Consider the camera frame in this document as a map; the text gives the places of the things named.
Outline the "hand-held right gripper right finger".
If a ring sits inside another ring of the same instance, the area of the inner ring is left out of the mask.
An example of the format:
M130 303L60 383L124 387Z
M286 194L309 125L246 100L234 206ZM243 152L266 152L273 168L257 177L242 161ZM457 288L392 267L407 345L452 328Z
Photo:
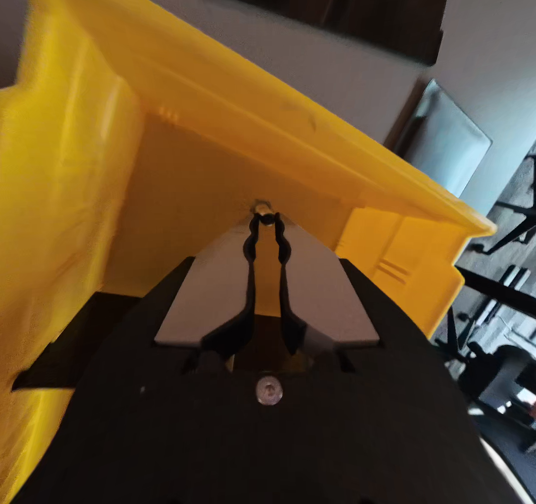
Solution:
M338 256L285 215L274 217L284 344L315 357L377 346L379 335Z

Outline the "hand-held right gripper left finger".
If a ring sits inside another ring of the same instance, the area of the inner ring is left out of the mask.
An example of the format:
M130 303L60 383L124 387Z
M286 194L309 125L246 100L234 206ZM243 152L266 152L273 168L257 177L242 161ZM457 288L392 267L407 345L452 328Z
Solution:
M249 215L195 256L154 341L232 356L251 340L258 216Z

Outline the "steel hex bolt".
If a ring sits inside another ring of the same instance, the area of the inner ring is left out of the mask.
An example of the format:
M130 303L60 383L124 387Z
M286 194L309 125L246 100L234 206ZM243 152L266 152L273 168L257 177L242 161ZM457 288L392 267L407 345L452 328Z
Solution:
M277 212L272 208L268 201L257 200L250 209L253 224L264 226L274 226L276 223Z

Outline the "yellow plastic bin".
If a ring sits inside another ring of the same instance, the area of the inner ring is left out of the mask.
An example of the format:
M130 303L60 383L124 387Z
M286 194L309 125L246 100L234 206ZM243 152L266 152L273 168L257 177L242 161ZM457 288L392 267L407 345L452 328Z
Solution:
M496 226L383 145L150 0L28 0L1 89L1 503L70 393L11 392L97 291L143 297L258 200L427 337Z

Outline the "black bin divider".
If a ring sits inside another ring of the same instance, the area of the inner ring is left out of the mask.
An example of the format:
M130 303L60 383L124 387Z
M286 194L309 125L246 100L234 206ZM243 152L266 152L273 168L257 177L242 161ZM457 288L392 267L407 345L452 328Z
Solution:
M59 337L17 375L11 391L75 389L104 339L140 300L134 296L94 293Z

